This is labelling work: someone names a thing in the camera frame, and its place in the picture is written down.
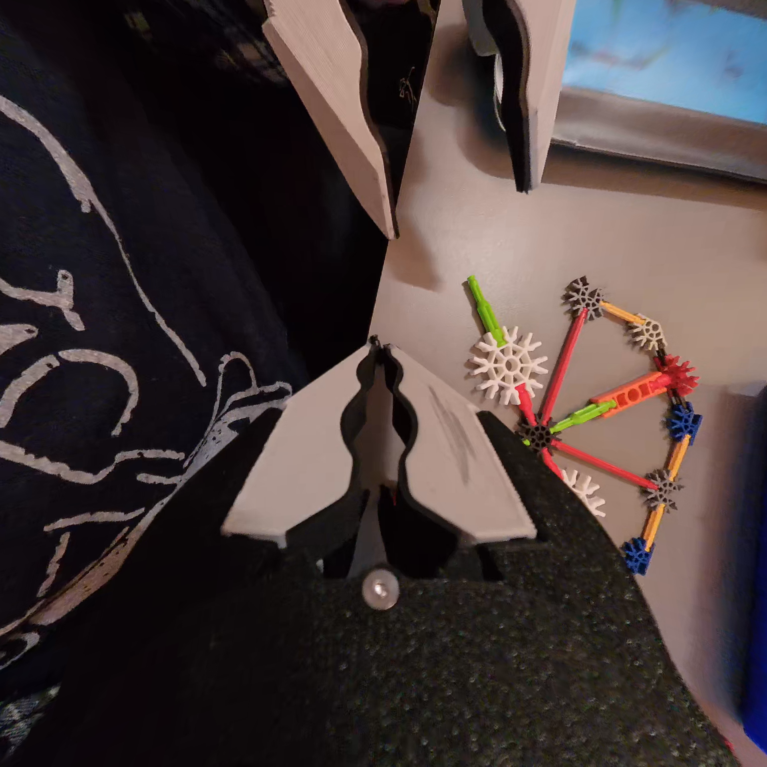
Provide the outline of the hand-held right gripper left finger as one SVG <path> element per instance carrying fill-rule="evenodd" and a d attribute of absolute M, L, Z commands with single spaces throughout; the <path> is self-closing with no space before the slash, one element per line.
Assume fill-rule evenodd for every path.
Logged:
<path fill-rule="evenodd" d="M 288 401 L 222 526 L 279 548 L 340 548 L 367 503 L 355 446 L 379 347 L 365 344 Z"/>

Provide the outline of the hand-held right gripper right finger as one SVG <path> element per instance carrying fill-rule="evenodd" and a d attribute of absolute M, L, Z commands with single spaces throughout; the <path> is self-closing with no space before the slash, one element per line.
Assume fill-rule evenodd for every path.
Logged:
<path fill-rule="evenodd" d="M 383 353 L 403 498 L 470 544 L 536 538 L 479 408 L 397 346 Z"/>

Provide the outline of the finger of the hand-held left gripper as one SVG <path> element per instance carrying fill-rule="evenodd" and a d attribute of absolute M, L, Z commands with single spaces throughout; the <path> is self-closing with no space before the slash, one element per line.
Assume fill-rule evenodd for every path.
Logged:
<path fill-rule="evenodd" d="M 520 193 L 542 181 L 575 6 L 575 1 L 463 1 L 474 52 L 493 59 L 495 117 Z"/>
<path fill-rule="evenodd" d="M 262 30 L 364 211 L 399 235 L 389 156 L 368 106 L 368 47 L 341 1 L 265 1 Z"/>

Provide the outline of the long red toy rod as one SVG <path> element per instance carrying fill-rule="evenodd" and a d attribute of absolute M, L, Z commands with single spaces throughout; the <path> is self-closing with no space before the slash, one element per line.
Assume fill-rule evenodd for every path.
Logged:
<path fill-rule="evenodd" d="M 605 473 L 611 474 L 619 479 L 622 479 L 638 487 L 645 488 L 648 490 L 658 489 L 658 485 L 652 480 L 644 476 L 639 476 L 638 474 L 632 473 L 626 469 L 622 469 L 621 467 L 617 465 L 614 465 L 612 463 L 609 463 L 608 461 L 604 461 L 600 458 L 590 455 L 589 453 L 581 451 L 580 449 L 577 449 L 573 446 L 569 446 L 566 443 L 562 443 L 560 440 L 553 439 L 551 441 L 551 448 L 559 453 L 563 453 L 564 455 L 577 459 L 578 461 L 582 463 L 586 463 L 590 466 L 593 466 L 596 469 L 599 469 Z"/>

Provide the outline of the colourful toy rod wheel assembly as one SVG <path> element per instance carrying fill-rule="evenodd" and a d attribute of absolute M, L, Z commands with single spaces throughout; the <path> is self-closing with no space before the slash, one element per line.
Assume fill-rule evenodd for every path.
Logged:
<path fill-rule="evenodd" d="M 675 510 L 675 495 L 682 489 L 680 469 L 694 445 L 703 416 L 695 411 L 689 399 L 699 383 L 695 368 L 689 361 L 682 361 L 679 356 L 669 353 L 660 323 L 609 302 L 604 290 L 592 285 L 585 276 L 576 278 L 569 283 L 562 296 L 570 325 L 553 370 L 549 372 L 544 367 L 548 359 L 537 353 L 541 343 L 535 341 L 531 333 L 522 334 L 517 327 L 508 328 L 501 324 L 474 275 L 466 279 L 466 285 L 484 331 L 473 345 L 473 355 L 467 361 L 470 373 L 478 380 L 475 388 L 483 392 L 486 399 L 518 410 L 517 433 L 523 444 L 564 481 L 593 516 L 599 519 L 605 516 L 602 510 L 604 500 L 597 496 L 599 485 L 590 475 L 559 466 L 554 460 L 554 455 L 559 452 L 551 448 L 551 441 L 557 439 L 566 443 L 562 434 L 569 429 L 615 417 L 657 397 L 667 400 L 664 426 L 670 447 L 664 465 L 640 475 L 655 482 L 658 489 L 632 486 L 641 491 L 647 516 L 660 503 L 666 503 L 664 515 Z M 580 336 L 589 322 L 605 317 L 622 323 L 629 342 L 650 356 L 651 369 L 590 398 L 582 408 L 556 421 L 553 418 L 554 406 Z"/>

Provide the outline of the blue toy connector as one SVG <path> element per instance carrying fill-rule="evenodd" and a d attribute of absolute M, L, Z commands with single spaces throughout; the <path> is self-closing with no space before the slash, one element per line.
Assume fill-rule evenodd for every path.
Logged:
<path fill-rule="evenodd" d="M 650 544 L 641 537 L 632 538 L 620 547 L 627 569 L 639 576 L 646 575 L 654 550 L 655 543 Z"/>

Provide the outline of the blue plastic bin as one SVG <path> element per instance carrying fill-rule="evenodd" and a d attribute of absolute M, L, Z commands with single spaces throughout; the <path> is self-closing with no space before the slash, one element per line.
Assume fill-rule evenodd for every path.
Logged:
<path fill-rule="evenodd" d="M 766 752 L 766 388 L 755 397 L 749 452 L 744 477 L 748 510 L 746 579 L 748 610 L 743 696 L 740 712 L 744 731 Z"/>

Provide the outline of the black printed shirt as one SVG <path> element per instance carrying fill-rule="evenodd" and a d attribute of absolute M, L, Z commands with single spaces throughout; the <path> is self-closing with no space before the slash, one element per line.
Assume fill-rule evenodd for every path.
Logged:
<path fill-rule="evenodd" d="M 258 428 L 361 340 L 387 241 L 294 91 L 181 58 L 233 2 L 2 2 L 2 710 L 210 568 Z"/>

